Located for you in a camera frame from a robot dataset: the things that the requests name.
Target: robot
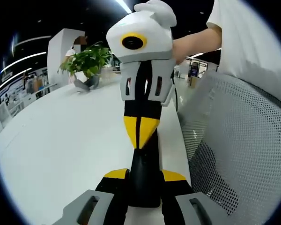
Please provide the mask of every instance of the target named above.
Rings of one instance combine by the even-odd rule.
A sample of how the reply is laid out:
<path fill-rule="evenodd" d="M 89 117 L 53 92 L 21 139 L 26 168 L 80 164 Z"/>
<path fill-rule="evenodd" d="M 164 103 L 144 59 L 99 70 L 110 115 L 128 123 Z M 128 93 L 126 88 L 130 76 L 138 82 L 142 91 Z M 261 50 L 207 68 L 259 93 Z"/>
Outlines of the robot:
<path fill-rule="evenodd" d="M 225 224 L 226 212 L 185 177 L 160 170 L 157 127 L 175 89 L 171 27 L 176 16 L 166 3 L 150 0 L 111 27 L 106 39 L 122 62 L 124 124 L 134 147 L 131 169 L 106 174 L 66 206 L 54 225 L 123 225 L 128 206 L 157 208 L 166 225 Z"/>

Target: potted plant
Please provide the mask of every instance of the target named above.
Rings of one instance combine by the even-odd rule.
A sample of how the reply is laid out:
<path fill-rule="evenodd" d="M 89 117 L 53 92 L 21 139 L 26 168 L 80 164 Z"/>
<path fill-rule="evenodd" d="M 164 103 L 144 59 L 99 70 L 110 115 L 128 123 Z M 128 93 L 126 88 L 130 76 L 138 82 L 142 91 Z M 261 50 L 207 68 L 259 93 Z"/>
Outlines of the potted plant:
<path fill-rule="evenodd" d="M 93 85 L 96 87 L 99 84 L 98 74 L 102 67 L 108 64 L 111 57 L 112 54 L 109 48 L 105 48 L 101 45 L 101 42 L 97 42 L 87 47 L 83 52 L 71 56 L 60 65 L 60 68 L 62 71 L 70 72 L 71 76 L 75 73 L 83 72 L 87 77 L 87 81 L 84 83 L 88 87 Z"/>

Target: yellow eye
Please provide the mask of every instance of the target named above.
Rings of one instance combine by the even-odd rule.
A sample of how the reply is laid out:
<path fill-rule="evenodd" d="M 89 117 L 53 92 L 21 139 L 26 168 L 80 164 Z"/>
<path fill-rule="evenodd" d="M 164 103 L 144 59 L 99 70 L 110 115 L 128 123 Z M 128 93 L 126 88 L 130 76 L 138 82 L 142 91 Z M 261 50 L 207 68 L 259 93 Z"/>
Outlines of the yellow eye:
<path fill-rule="evenodd" d="M 138 50 L 146 46 L 147 38 L 142 34 L 130 32 L 122 36 L 121 43 L 125 48 Z"/>

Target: black cable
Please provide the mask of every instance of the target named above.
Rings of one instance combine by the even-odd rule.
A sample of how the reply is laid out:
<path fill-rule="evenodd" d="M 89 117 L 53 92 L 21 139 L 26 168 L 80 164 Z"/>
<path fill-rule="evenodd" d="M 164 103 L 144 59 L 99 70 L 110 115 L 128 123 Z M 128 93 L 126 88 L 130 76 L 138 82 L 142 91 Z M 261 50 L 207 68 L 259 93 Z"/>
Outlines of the black cable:
<path fill-rule="evenodd" d="M 177 94 L 176 87 L 175 87 L 175 95 L 176 95 L 176 112 L 178 112 L 178 94 Z"/>

